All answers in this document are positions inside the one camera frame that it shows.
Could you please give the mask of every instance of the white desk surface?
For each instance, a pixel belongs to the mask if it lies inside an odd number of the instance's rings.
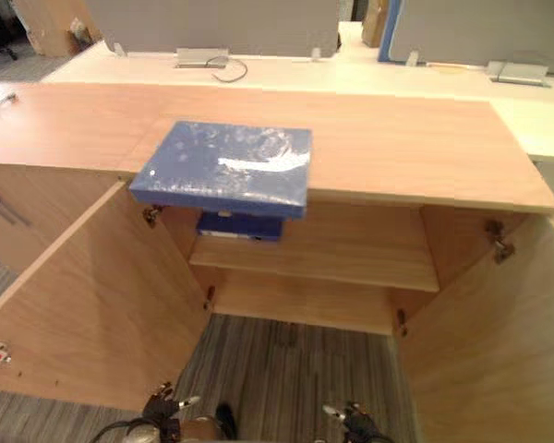
[[[266,90],[327,90],[345,94],[451,97],[490,102],[533,160],[554,162],[554,78],[551,88],[491,82],[482,69],[407,67],[378,63],[377,49],[361,42],[361,24],[341,22],[343,47],[331,59],[238,56],[248,74],[236,83],[220,83],[211,72],[230,78],[242,67],[225,70],[177,69],[170,53],[118,57],[104,42],[47,76],[46,82],[208,85]]]

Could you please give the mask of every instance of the gray carpet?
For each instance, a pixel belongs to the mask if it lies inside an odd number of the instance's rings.
[[[0,266],[0,293],[15,278]],[[213,413],[219,401],[229,401],[242,439],[338,443],[343,431],[320,406],[354,400],[397,443],[416,442],[394,343],[378,335],[214,315],[177,384],[178,398],[193,394],[202,401],[182,418]],[[133,416],[0,392],[0,442],[86,442]],[[102,441],[121,438],[117,432]]]
[[[0,81],[39,81],[72,58],[37,55],[26,39],[9,46],[18,60],[13,61],[7,54],[0,54]]]

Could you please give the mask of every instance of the blue book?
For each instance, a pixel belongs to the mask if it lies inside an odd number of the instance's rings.
[[[302,218],[311,131],[179,122],[129,187],[163,206]]]
[[[197,232],[200,235],[244,237],[276,242],[281,238],[283,232],[283,219],[247,214],[222,215],[216,212],[203,212],[197,224]]]

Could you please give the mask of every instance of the wire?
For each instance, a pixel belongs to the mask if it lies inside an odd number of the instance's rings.
[[[221,78],[221,77],[216,76],[215,74],[211,74],[216,80],[221,81],[222,83],[235,83],[238,80],[241,80],[242,78],[247,76],[248,66],[247,66],[246,63],[244,63],[242,60],[238,60],[237,58],[232,58],[232,57],[228,57],[228,56],[225,56],[225,55],[217,55],[215,57],[210,58],[207,62],[205,62],[205,67],[209,67],[210,62],[212,62],[213,60],[220,59],[220,58],[223,59],[223,60],[226,60],[228,62],[237,62],[239,65],[241,65],[244,68],[244,73],[241,74],[240,76],[236,77],[236,78]]]
[[[126,422],[126,421],[115,422],[115,423],[111,423],[108,426],[105,426],[103,429],[101,429],[101,431],[96,436],[94,436],[94,438],[90,441],[90,443],[97,443],[102,438],[102,436],[104,436],[107,432],[112,431],[113,429],[119,429],[121,427],[126,427],[127,428],[126,434],[128,435],[136,427],[141,426],[141,425],[152,425],[152,426],[160,429],[158,424],[155,421],[153,421],[149,418],[143,418],[143,417],[134,418],[133,420],[130,420],[128,422]]]
[[[111,423],[110,425],[105,426],[103,429],[101,429],[101,431],[96,436],[94,436],[94,438],[90,441],[90,443],[97,443],[97,441],[99,441],[102,438],[102,436],[104,436],[107,432],[113,429],[118,429],[120,427],[128,427],[130,423],[131,422],[125,422],[125,421]]]

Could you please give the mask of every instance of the wooden countertop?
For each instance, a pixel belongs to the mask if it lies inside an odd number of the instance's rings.
[[[490,102],[533,160],[554,162],[554,77],[546,78],[549,88],[536,88],[494,83],[488,79],[484,66],[460,69],[379,63],[378,49],[363,44],[361,30],[359,22],[339,23],[343,46],[334,57],[318,63],[300,57],[238,55],[249,70],[236,83],[219,83],[209,69],[175,69],[174,53],[130,53],[128,57],[118,57],[104,42],[74,57],[43,82],[313,90]],[[241,72],[242,66],[232,64],[217,74],[233,78]]]
[[[554,212],[488,103],[200,86],[0,84],[0,163],[138,172],[178,120],[307,127],[317,194]]]

